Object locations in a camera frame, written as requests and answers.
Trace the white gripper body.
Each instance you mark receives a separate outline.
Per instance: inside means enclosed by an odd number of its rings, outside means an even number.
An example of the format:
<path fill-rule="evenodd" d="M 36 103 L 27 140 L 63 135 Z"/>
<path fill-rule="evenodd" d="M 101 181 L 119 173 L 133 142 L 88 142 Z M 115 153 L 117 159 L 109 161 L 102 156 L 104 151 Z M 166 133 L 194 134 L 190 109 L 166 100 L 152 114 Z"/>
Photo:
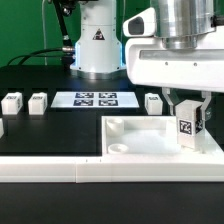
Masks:
<path fill-rule="evenodd" d="M 210 6 L 153 6 L 123 24 L 137 85 L 224 92 L 224 25 Z"/>

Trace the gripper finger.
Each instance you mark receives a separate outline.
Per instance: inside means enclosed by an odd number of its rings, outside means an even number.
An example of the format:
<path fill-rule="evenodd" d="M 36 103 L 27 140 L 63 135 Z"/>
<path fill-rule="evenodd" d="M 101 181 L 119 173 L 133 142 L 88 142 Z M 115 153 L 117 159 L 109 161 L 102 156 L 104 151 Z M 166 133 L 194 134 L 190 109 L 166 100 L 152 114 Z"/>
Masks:
<path fill-rule="evenodd" d="M 201 117 L 203 121 L 208 121 L 212 116 L 212 110 L 209 107 L 212 100 L 212 93 L 208 91 L 202 91 L 201 96 L 204 99 L 201 106 Z"/>
<path fill-rule="evenodd" d="M 169 105 L 169 112 L 172 116 L 175 115 L 175 106 L 180 103 L 180 100 L 177 96 L 176 90 L 173 88 L 162 88 L 162 95 L 164 96 L 166 102 Z"/>

